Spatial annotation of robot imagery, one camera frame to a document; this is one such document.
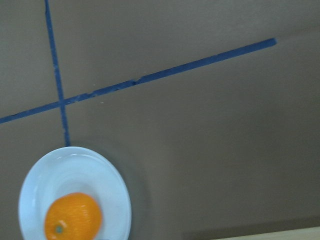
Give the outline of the light blue plate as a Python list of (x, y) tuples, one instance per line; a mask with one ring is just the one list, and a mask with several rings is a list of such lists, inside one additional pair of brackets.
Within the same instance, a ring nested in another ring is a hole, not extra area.
[(127, 240), (132, 207), (127, 186), (114, 165), (101, 154), (78, 146), (62, 147), (40, 158), (26, 175), (18, 200), (24, 240), (44, 240), (50, 205), (65, 195), (84, 193), (102, 211), (97, 240)]

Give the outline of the orange fruit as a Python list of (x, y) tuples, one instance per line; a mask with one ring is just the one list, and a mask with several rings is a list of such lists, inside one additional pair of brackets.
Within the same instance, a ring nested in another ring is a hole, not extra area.
[(44, 219), (47, 240), (93, 240), (103, 222), (97, 201), (88, 194), (74, 192), (55, 200)]

